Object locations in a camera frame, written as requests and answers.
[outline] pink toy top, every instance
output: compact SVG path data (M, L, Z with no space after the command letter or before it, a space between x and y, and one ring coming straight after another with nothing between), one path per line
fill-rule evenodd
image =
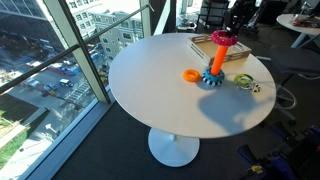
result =
M233 46L238 41L238 36L232 34L230 37L225 30L217 30L211 34L211 40L221 46Z

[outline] table top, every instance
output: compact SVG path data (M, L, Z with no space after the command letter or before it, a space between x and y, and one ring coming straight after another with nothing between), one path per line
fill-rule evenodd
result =
M312 27L299 27L292 25L294 14L281 14L277 17L277 22L282 26L309 35L317 35L320 33L320 28L312 28Z
M182 74L207 67L189 49L190 33L152 36L123 49L111 63L109 82L118 103L134 118L175 135L217 138L244 132L268 116L276 89L266 67L251 54L225 62L219 87L187 82ZM251 75L259 93L240 90L233 78Z

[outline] white table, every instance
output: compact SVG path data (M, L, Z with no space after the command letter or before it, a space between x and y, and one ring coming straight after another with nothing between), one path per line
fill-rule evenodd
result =
M134 118L152 127L149 147L161 163L179 167L191 162L199 138L244 132L272 110L276 89L266 67L254 56L223 64L220 87L187 82L182 74L206 65L187 46L187 33L162 34L140 40L121 51L111 64L109 82L118 103ZM239 90L233 78L250 74L259 93Z
M307 35L317 35L320 33L320 28L294 26L292 24L293 18L294 14L281 14L277 17L277 22L279 24L288 29L301 33L299 37L295 40L295 42L291 45L291 47L298 47Z

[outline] floor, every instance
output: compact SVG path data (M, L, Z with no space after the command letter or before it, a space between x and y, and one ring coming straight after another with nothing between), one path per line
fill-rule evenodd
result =
M252 54L256 56L268 56L272 45L290 46L298 36L279 25L259 24L258 29L257 35L239 34L240 42L252 48ZM284 77L270 62L263 63L276 82ZM299 76L288 82L287 88L298 99L298 106L290 110L297 119L295 126L289 126L287 117L273 110L265 119L264 126L256 126L231 137L201 139L196 158L179 168L166 167L152 156L147 141L150 128L115 103L53 179L239 179L250 165L238 154L238 147L248 144L255 156L262 158L283 144L281 138L268 128L272 123L282 121L291 133L303 131L312 124L320 125L319 82Z

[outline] white round table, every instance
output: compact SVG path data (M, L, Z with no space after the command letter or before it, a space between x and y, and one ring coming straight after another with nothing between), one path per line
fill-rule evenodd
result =
M180 167L199 150L199 138L219 138L253 128L272 110L276 89L266 67L254 56L225 62L219 87L187 82L182 74L207 67L187 46L199 36L170 33L145 38L121 51L111 64L109 82L118 103L152 127L149 147L161 163ZM235 75L251 75L261 92L240 90Z
M294 14L281 14L280 16L277 17L277 22L279 24L281 24L282 26L288 29L301 33L299 37L295 40L295 42L291 45L291 47L293 48L298 47L307 35L317 35L320 33L320 28L294 26L292 24L293 18L294 18Z

